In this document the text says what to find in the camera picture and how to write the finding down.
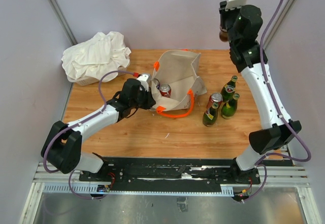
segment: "wooden table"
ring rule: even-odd
[[[191,50],[201,53],[199,76],[208,93],[198,97],[193,112],[185,118],[170,119],[155,112],[139,110],[132,118],[108,126],[82,146],[86,152],[102,156],[234,158],[248,146],[250,132],[261,124],[252,94],[245,80],[237,73],[228,50]],[[151,73],[153,64],[165,50],[133,50],[128,71]],[[217,125],[205,127],[202,116],[210,94],[220,92],[232,75],[238,75],[236,91],[240,94],[238,110],[230,120],[218,117]],[[103,83],[103,93],[110,99],[122,89],[130,75]],[[102,106],[98,83],[75,84],[64,118],[65,122],[79,119]]]

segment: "crumpled towel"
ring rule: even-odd
[[[128,67],[131,51],[124,44],[119,32],[100,32],[90,40],[72,46],[63,52],[62,67],[70,81],[86,78],[100,80],[106,73],[119,67]],[[103,82],[114,79],[118,74],[108,75]]]

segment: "red soda can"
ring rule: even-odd
[[[171,97],[172,88],[168,84],[166,84],[166,83],[162,84],[160,86],[159,91],[160,91],[162,96],[167,97],[167,98]]]
[[[218,108],[221,106],[222,103],[222,95],[220,93],[213,93],[209,97],[209,101],[207,104],[207,109],[209,109],[213,103],[218,103]]]
[[[154,78],[152,79],[152,82],[156,85],[156,88],[159,90],[160,89],[160,82],[158,79]]]

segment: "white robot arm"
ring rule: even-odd
[[[262,13],[256,6],[246,5],[246,1],[223,1],[219,8],[220,39],[229,42],[231,60],[252,92],[262,124],[262,130],[250,133],[250,145],[236,158],[233,170],[235,176],[245,175],[266,154],[286,145],[294,137],[284,121],[296,133],[301,130],[300,122],[291,120],[279,98],[270,75],[267,57],[262,50],[266,71],[263,74],[260,46],[256,41],[263,23]],[[273,91],[274,99],[268,85]]]
[[[131,117],[132,109],[135,109],[135,112],[139,108],[150,109],[155,101],[148,81],[149,74],[142,74],[137,79],[128,79],[122,91],[117,92],[113,99],[98,110],[76,121],[56,122],[43,146],[41,156],[63,173],[72,170],[97,173],[103,165],[103,160],[96,154],[81,152],[82,143],[104,127]]]

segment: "gray wall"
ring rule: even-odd
[[[267,48],[273,81],[286,109],[300,120],[300,136],[312,152],[305,163],[318,209],[325,221],[325,0],[297,0]],[[297,140],[290,147],[306,153]]]
[[[119,31],[134,49],[228,49],[218,38],[222,0],[57,1],[78,42]],[[278,2],[248,0],[261,8],[265,23]]]
[[[70,43],[47,0],[0,0],[0,217],[17,223],[51,125],[70,83]]]

